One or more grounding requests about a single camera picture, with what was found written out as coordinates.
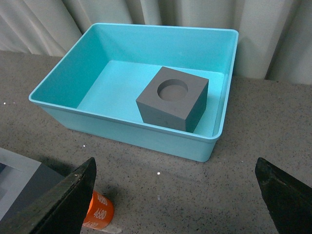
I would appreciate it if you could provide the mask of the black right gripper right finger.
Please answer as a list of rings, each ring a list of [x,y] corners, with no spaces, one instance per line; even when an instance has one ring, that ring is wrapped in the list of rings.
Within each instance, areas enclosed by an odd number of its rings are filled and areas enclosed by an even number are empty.
[[[262,198],[280,234],[312,232],[312,188],[260,157],[255,175]]]

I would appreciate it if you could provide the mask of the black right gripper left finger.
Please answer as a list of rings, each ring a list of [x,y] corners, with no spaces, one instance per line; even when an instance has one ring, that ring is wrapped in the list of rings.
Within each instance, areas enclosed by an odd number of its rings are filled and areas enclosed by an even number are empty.
[[[87,215],[97,174],[93,157],[12,218],[2,234],[78,234]]]

